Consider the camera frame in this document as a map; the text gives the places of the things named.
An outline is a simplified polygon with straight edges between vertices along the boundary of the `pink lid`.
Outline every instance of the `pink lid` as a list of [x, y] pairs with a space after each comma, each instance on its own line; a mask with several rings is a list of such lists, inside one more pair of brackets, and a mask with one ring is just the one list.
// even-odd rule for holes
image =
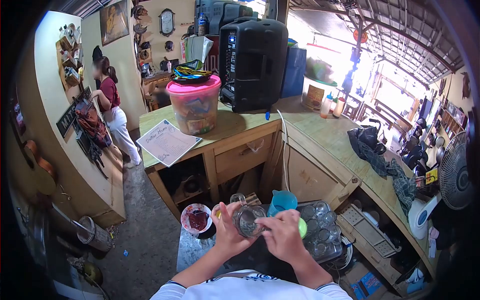
[[212, 75], [210, 79], [201, 84], [179, 84], [175, 81], [170, 81], [167, 84], [167, 91], [172, 94], [195, 94], [198, 92], [218, 88], [221, 84], [222, 81], [220, 80], [220, 78], [216, 75]]

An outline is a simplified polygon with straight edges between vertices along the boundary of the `white fan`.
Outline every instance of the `white fan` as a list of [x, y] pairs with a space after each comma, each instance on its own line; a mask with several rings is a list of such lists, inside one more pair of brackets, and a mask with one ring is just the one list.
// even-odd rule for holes
[[438, 167], [440, 193], [426, 204], [418, 199], [413, 201], [408, 223], [415, 238], [421, 240], [427, 236], [427, 219], [442, 199], [454, 210], [463, 209], [470, 203], [473, 186], [468, 180], [466, 148], [467, 133], [461, 132], [448, 143]]

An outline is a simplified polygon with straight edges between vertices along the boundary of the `menu sheet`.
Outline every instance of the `menu sheet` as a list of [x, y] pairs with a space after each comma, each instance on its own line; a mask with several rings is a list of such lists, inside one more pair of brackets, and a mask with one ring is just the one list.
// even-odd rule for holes
[[146, 152], [167, 167], [172, 166], [202, 139], [184, 134], [166, 119], [137, 140]]

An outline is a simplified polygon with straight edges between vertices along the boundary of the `ukulele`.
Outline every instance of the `ukulele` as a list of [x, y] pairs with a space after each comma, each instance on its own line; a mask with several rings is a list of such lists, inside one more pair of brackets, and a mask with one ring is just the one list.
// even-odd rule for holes
[[19, 133], [15, 126], [16, 118], [12, 113], [9, 119], [20, 151], [32, 171], [32, 179], [37, 190], [44, 195], [53, 194], [57, 188], [57, 173], [53, 166], [42, 158], [34, 141], [27, 140], [26, 142], [22, 142], [20, 140]]

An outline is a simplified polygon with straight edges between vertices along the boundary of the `yellow wall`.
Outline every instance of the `yellow wall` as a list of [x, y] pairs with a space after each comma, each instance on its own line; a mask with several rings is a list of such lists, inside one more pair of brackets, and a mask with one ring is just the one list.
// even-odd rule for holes
[[[450, 86], [450, 92], [448, 93], [448, 101], [451, 101], [457, 107], [462, 108], [465, 114], [472, 110], [473, 107], [473, 97], [470, 93], [470, 97], [462, 99], [462, 87], [463, 87], [463, 75], [462, 72], [466, 72], [466, 67], [461, 67], [455, 74], [446, 76], [447, 82], [444, 88], [444, 95], [448, 93], [448, 86], [450, 81], [452, 85]], [[440, 80], [431, 84], [430, 88], [438, 90], [440, 87]]]
[[[128, 3], [128, 15], [132, 2]], [[140, 72], [137, 69], [133, 52], [133, 18], [129, 20], [130, 34], [102, 46], [100, 35], [100, 12], [88, 16], [82, 20], [82, 47], [84, 49], [84, 79], [85, 86], [90, 85], [96, 90], [95, 80], [92, 77], [92, 52], [99, 45], [104, 56], [110, 60], [110, 65], [115, 68], [119, 83], [117, 88], [120, 96], [120, 108], [127, 115], [127, 129], [133, 130], [139, 127], [139, 118], [146, 113], [140, 86]]]
[[[181, 59], [180, 41], [181, 36], [187, 33], [188, 26], [180, 26], [181, 23], [192, 23], [195, 16], [195, 0], [150, 0], [141, 2], [148, 16], [141, 16], [141, 24], [147, 25], [147, 32], [143, 34], [142, 41], [150, 42], [152, 46], [152, 59], [157, 70], [160, 70], [160, 62], [166, 56], [169, 60]], [[158, 16], [165, 8], [171, 9], [174, 13], [175, 31], [172, 35], [166, 37], [160, 33], [160, 21]], [[172, 41], [174, 44], [173, 51], [165, 51], [165, 42]]]
[[[78, 26], [80, 18], [48, 12], [25, 51], [16, 80], [18, 101], [27, 128], [23, 138], [34, 140], [43, 157], [53, 165], [58, 183], [72, 197], [73, 209], [60, 194], [59, 186], [52, 200], [71, 218], [88, 215], [101, 226], [107, 226], [125, 219], [120, 152], [114, 145], [104, 151], [101, 158], [105, 164], [103, 171], [109, 177], [106, 180], [80, 149], [73, 128], [63, 138], [56, 125], [71, 100], [60, 80], [55, 43], [59, 39], [58, 28], [70, 23]], [[29, 168], [13, 135], [8, 144], [11, 146], [9, 154], [15, 157], [9, 160], [12, 186], [28, 198], [35, 193], [29, 180]]]

